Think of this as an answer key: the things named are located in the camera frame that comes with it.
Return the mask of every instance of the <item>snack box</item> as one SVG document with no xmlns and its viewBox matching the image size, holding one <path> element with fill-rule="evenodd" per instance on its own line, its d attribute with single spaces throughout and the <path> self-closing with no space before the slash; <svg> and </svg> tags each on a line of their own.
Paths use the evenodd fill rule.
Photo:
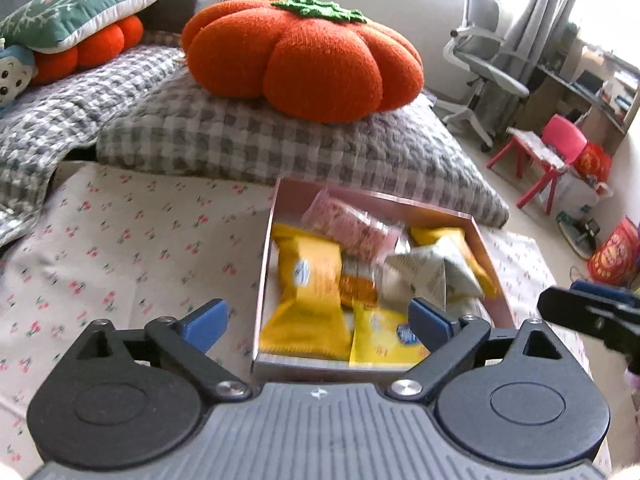
<svg viewBox="0 0 640 480">
<path fill-rule="evenodd" d="M 466 233 L 466 243 L 498 288 L 498 297 L 494 300 L 484 300 L 484 307 L 495 326 L 514 327 L 509 306 L 500 288 L 500 281 L 478 226 L 470 215 L 383 193 L 281 178 L 276 184 L 271 205 L 260 271 L 252 352 L 253 373 L 258 381 L 366 381 L 384 384 L 393 381 L 409 368 L 353 367 L 344 361 L 280 356 L 258 350 L 260 330 L 273 315 L 280 301 L 278 254 L 271 240 L 271 226 L 274 222 L 299 225 L 302 215 L 309 208 L 318 191 L 325 187 L 332 196 L 367 211 L 389 224 L 402 222 L 405 227 L 463 228 Z"/>
</svg>

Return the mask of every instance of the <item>plush toy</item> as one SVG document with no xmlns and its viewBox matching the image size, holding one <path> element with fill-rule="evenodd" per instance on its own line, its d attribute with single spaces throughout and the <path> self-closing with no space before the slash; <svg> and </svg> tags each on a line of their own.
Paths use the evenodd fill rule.
<svg viewBox="0 0 640 480">
<path fill-rule="evenodd" d="M 105 64 L 121 52 L 137 45 L 142 40 L 143 32 L 139 17 L 129 16 L 108 25 L 64 52 L 34 52 L 38 75 L 31 80 L 31 84 L 53 83 L 78 69 L 86 70 Z"/>
<path fill-rule="evenodd" d="M 9 111 L 36 72 L 33 52 L 21 45 L 4 48 L 0 38 L 0 117 Z"/>
<path fill-rule="evenodd" d="M 215 96 L 265 96 L 280 111 L 346 122 L 398 108 L 422 89 L 413 45 L 359 10 L 318 0 L 231 0 L 185 25 L 196 81 Z"/>
</svg>

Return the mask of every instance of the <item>red packaging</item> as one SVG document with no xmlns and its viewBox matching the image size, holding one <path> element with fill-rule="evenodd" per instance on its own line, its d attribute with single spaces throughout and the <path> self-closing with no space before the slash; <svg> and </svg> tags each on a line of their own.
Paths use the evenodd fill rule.
<svg viewBox="0 0 640 480">
<path fill-rule="evenodd" d="M 585 180 L 593 175 L 598 182 L 606 182 L 611 170 L 611 157 L 601 146 L 587 142 L 578 160 L 574 162 L 574 168 Z"/>
<path fill-rule="evenodd" d="M 302 215 L 302 225 L 339 243 L 346 254 L 367 263 L 382 263 L 385 256 L 394 252 L 402 234 L 402 229 L 330 196 L 325 189 L 318 192 Z"/>
<path fill-rule="evenodd" d="M 623 285 L 640 254 L 638 228 L 625 217 L 587 263 L 591 277 L 607 285 Z"/>
</svg>

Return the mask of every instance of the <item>pink snack package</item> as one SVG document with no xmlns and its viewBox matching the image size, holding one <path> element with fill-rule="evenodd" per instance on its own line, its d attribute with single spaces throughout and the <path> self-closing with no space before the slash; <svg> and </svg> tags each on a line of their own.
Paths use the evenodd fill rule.
<svg viewBox="0 0 640 480">
<path fill-rule="evenodd" d="M 364 211 L 319 191 L 302 216 L 302 225 L 342 245 L 344 252 L 367 263 L 383 263 L 394 252 L 402 229 L 386 225 Z"/>
</svg>

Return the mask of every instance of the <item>blue gripper pad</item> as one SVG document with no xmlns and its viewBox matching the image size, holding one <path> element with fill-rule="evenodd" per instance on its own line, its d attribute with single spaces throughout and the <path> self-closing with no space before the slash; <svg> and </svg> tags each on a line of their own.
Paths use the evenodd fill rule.
<svg viewBox="0 0 640 480">
<path fill-rule="evenodd" d="M 183 318 L 178 332 L 187 343 L 205 353 L 225 333 L 228 320 L 225 301 L 211 300 Z"/>
<path fill-rule="evenodd" d="M 409 327 L 431 353 L 460 331 L 459 322 L 421 298 L 409 303 Z"/>
<path fill-rule="evenodd" d="M 629 306 L 636 306 L 634 300 L 635 295 L 631 294 L 626 288 L 620 288 L 618 286 L 603 285 L 601 283 L 591 283 L 585 280 L 577 280 L 571 284 L 571 290 L 578 292 L 584 292 L 586 294 L 593 294 L 605 298 L 606 300 L 617 301 L 619 303 L 628 304 Z"/>
</svg>

